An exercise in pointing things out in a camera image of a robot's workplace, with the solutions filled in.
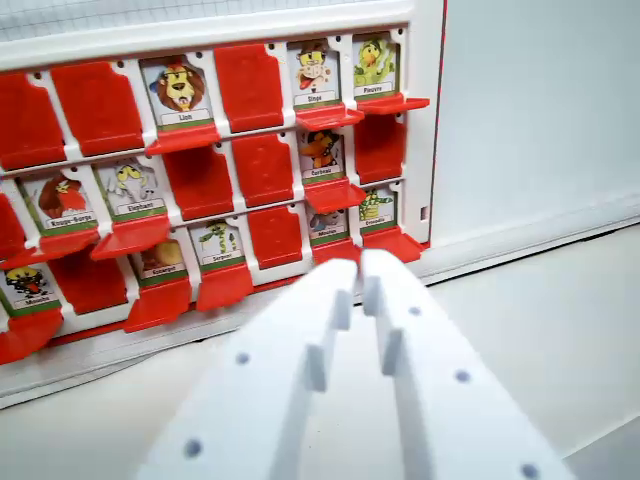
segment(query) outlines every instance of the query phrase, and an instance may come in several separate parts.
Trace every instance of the lion card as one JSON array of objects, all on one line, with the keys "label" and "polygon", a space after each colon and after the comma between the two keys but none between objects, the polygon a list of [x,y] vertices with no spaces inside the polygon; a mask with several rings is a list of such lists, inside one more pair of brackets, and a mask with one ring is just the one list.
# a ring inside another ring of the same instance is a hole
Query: lion card
[{"label": "lion card", "polygon": [[42,235],[71,233],[98,225],[82,184],[62,172],[22,178],[17,184]]},{"label": "lion card", "polygon": [[240,231],[224,221],[190,228],[189,235],[202,272],[245,261]]},{"label": "lion card", "polygon": [[340,103],[340,58],[326,39],[288,45],[294,108]]},{"label": "lion card", "polygon": [[213,122],[204,74],[185,55],[141,60],[140,66],[158,130]]},{"label": "lion card", "polygon": [[353,96],[356,99],[393,95],[399,91],[400,46],[388,33],[353,37]]},{"label": "lion card", "polygon": [[345,175],[342,136],[331,130],[298,132],[298,155],[303,184]]},{"label": "lion card", "polygon": [[116,222],[158,215],[167,211],[153,169],[136,157],[95,167],[98,186],[111,218]]}]

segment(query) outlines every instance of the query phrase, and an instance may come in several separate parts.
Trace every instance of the cartoon animal card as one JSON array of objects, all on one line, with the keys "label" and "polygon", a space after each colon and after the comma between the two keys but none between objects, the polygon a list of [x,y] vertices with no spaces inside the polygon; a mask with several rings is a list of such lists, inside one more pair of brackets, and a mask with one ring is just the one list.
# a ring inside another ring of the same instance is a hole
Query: cartoon animal card
[{"label": "cartoon animal card", "polygon": [[186,277],[187,268],[177,240],[169,239],[131,255],[138,283],[142,287]]},{"label": "cartoon animal card", "polygon": [[95,175],[111,218],[116,222],[167,211],[155,172],[135,157],[98,164]]},{"label": "cartoon animal card", "polygon": [[306,206],[309,243],[311,246],[335,242],[349,236],[349,219],[346,210],[320,214]]},{"label": "cartoon animal card", "polygon": [[400,46],[388,34],[353,37],[353,96],[356,99],[393,95],[399,90]]},{"label": "cartoon animal card", "polygon": [[344,177],[342,136],[331,130],[298,132],[298,154],[302,183]]},{"label": "cartoon animal card", "polygon": [[60,306],[51,280],[39,265],[2,272],[0,303],[11,317],[29,315]]},{"label": "cartoon animal card", "polygon": [[224,221],[190,228],[189,234],[203,272],[245,261],[240,231]]},{"label": "cartoon animal card", "polygon": [[174,130],[213,122],[202,71],[175,56],[141,60],[158,130]]},{"label": "cartoon animal card", "polygon": [[390,228],[398,224],[397,194],[389,187],[365,190],[367,196],[359,206],[360,232]]},{"label": "cartoon animal card", "polygon": [[98,225],[82,184],[62,172],[19,179],[18,188],[42,235]]},{"label": "cartoon animal card", "polygon": [[290,43],[287,60],[294,108],[340,103],[339,55],[326,39]]}]

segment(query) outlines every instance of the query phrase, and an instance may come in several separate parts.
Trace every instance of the white table surface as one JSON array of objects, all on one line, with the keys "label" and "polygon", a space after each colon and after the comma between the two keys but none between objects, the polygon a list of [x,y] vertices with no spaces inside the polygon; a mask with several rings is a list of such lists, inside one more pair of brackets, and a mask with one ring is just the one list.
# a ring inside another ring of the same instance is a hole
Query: white table surface
[{"label": "white table surface", "polygon": [[[632,227],[431,287],[562,456],[640,411],[639,243]],[[0,411],[2,478],[131,478],[207,349],[224,342],[165,351]],[[352,330],[340,333],[329,392],[314,399],[302,477],[398,478],[393,409],[371,319],[357,308]]]}]

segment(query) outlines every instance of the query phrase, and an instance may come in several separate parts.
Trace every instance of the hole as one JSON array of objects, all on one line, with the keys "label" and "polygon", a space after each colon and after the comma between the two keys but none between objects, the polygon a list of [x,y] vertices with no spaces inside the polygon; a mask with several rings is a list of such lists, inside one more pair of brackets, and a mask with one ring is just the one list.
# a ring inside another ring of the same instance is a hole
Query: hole
[{"label": "hole", "polygon": [[202,453],[202,443],[200,440],[192,438],[184,445],[184,456],[187,458],[195,458]]},{"label": "hole", "polygon": [[525,463],[520,469],[524,478],[540,478],[540,472],[535,465]]},{"label": "hole", "polygon": [[471,375],[466,370],[458,370],[456,372],[456,380],[460,383],[469,383],[471,381]]},{"label": "hole", "polygon": [[248,353],[240,352],[238,355],[236,355],[236,363],[238,365],[246,365],[247,363],[249,363],[249,360],[251,360],[251,357],[249,357]]}]

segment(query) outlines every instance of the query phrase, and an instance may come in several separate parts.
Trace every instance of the character card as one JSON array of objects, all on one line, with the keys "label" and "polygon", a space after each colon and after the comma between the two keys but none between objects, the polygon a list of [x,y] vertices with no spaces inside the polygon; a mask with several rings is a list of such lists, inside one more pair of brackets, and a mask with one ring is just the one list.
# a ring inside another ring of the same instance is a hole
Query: character card
[{"label": "character card", "polygon": [[200,270],[207,272],[245,261],[240,232],[223,221],[189,229]]},{"label": "character card", "polygon": [[356,99],[384,97],[399,91],[400,46],[389,34],[353,37],[353,96]]},{"label": "character card", "polygon": [[367,196],[359,207],[360,232],[394,227],[398,224],[397,194],[389,187],[365,190]]},{"label": "character card", "polygon": [[344,177],[342,137],[331,130],[298,132],[302,183]]},{"label": "character card", "polygon": [[95,167],[98,186],[116,222],[167,211],[153,169],[135,157]]},{"label": "character card", "polygon": [[320,214],[306,205],[309,243],[311,246],[335,242],[349,236],[349,219],[346,210]]},{"label": "character card", "polygon": [[177,240],[167,240],[131,255],[138,283],[142,287],[186,277],[187,269]]},{"label": "character card", "polygon": [[17,183],[42,235],[70,233],[98,225],[82,184],[62,172],[27,177]]},{"label": "character card", "polygon": [[326,39],[288,45],[294,108],[340,103],[340,60]]},{"label": "character card", "polygon": [[38,265],[2,272],[0,303],[11,317],[29,315],[60,306],[51,280]]},{"label": "character card", "polygon": [[186,55],[141,60],[140,66],[158,130],[213,122],[204,74]]}]

